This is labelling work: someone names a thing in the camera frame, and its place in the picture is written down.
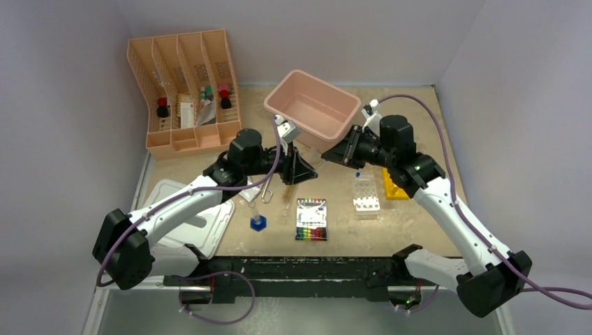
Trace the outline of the wire test tube brush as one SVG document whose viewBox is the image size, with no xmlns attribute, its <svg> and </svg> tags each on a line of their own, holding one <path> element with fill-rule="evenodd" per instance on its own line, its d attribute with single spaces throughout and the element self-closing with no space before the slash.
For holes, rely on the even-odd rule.
<svg viewBox="0 0 592 335">
<path fill-rule="evenodd" d="M 297 185 L 287 185 L 287 186 L 285 186 L 285 188 L 284 188 L 284 190 L 282 192 L 282 197 L 281 197 L 282 202 L 284 204 L 289 204 L 290 203 L 290 201 L 291 201 L 291 199 L 293 197 L 293 194 L 294 194 L 296 188 L 297 188 Z"/>
</svg>

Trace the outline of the metal crucible tongs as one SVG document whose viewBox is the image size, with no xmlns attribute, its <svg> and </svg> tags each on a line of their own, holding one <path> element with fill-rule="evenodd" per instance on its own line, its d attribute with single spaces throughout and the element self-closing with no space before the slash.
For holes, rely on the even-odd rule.
<svg viewBox="0 0 592 335">
<path fill-rule="evenodd" d="M 272 182 L 272 178 L 270 177 L 263 185 L 262 192 L 261 192 L 261 201 L 264 204 L 269 204 L 273 198 L 273 191 L 269 189 L 269 186 Z"/>
</svg>

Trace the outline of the pink plastic bin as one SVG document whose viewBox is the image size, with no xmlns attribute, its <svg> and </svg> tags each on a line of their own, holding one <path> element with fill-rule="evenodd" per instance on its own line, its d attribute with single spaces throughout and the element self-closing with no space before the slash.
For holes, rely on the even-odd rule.
<svg viewBox="0 0 592 335">
<path fill-rule="evenodd" d="M 297 141 L 322 154 L 344 139 L 361 101 L 302 70 L 292 70 L 265 98 L 264 106 L 293 121 L 301 131 Z"/>
</svg>

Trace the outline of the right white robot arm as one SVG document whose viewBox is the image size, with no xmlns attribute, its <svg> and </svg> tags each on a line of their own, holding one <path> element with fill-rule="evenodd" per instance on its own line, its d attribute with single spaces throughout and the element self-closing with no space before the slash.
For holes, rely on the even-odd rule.
<svg viewBox="0 0 592 335">
<path fill-rule="evenodd" d="M 322 159 L 361 169 L 386 168 L 390 179 L 437 222 L 461 253 L 446 258 L 412 245 L 395 254 L 394 279 L 408 284 L 424 279 L 456 292 L 464 307 L 483 318 L 517 296 L 532 267 L 529 256 L 512 252 L 495 238 L 459 199 L 442 167 L 418 152 L 413 127 L 401 115 L 383 117 L 378 133 L 352 126 L 347 136 L 322 153 Z"/>
</svg>

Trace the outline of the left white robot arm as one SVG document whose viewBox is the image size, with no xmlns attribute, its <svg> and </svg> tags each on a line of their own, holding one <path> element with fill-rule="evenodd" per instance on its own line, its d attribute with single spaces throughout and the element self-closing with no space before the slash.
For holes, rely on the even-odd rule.
<svg viewBox="0 0 592 335">
<path fill-rule="evenodd" d="M 274 173 L 280 175 L 285 185 L 317 178 L 317 172 L 293 144 L 299 134 L 294 125 L 276 126 L 276 144 L 265 149 L 257 130 L 242 129 L 230 142 L 228 150 L 180 191 L 129 214 L 120 209 L 107 213 L 91 251 L 101 266 L 97 286 L 105 286 L 101 280 L 104 274 L 122 290 L 142 282 L 155 261 L 152 246 L 190 217 L 249 189 L 247 179 L 250 176 L 262 177 L 252 186 L 265 183 Z"/>
</svg>

